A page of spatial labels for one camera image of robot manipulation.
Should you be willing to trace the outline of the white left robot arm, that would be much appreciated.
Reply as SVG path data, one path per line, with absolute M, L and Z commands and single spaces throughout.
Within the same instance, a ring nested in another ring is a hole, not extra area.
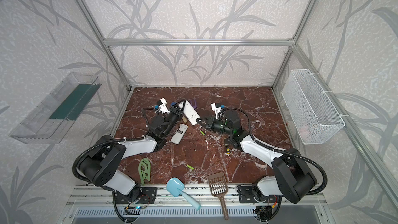
M 118 170 L 123 159 L 141 153 L 157 152 L 163 148 L 166 138 L 182 119 L 185 104 L 174 104 L 167 116 L 155 115 L 146 135 L 131 139 L 114 139 L 105 135 L 95 145 L 82 152 L 72 166 L 73 175 L 109 191 L 129 195 L 136 182 Z

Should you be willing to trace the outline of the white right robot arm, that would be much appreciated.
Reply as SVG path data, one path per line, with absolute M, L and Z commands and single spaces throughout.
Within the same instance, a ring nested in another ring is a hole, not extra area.
M 295 149 L 280 149 L 256 138 L 251 125 L 244 129 L 240 114 L 249 114 L 239 108 L 225 108 L 222 118 L 208 116 L 197 118 L 197 123 L 213 133 L 227 135 L 227 142 L 234 149 L 252 155 L 273 170 L 272 176 L 264 176 L 252 184 L 257 202 L 269 196 L 282 196 L 297 204 L 304 196 L 322 192 L 328 183 L 326 171 L 315 161 Z

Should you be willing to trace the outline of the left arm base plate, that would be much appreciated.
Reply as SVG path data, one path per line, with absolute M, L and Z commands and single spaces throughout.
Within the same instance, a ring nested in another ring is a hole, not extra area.
M 135 187 L 128 195 L 116 191 L 116 204 L 154 204 L 157 187 Z

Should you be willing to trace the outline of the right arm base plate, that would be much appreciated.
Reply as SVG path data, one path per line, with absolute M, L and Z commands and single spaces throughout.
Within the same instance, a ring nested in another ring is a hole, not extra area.
M 257 187 L 242 186 L 236 187 L 240 203 L 266 203 L 274 204 L 277 202 L 275 196 L 264 196 Z

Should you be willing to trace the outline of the black yellow screwdriver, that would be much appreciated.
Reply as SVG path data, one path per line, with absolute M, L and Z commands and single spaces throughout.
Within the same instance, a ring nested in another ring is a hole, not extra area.
M 225 143 L 224 143 L 224 147 L 225 147 L 226 155 L 229 156 L 229 155 L 231 154 L 231 149 L 230 149 L 229 143 L 228 143 L 228 142 L 225 142 Z

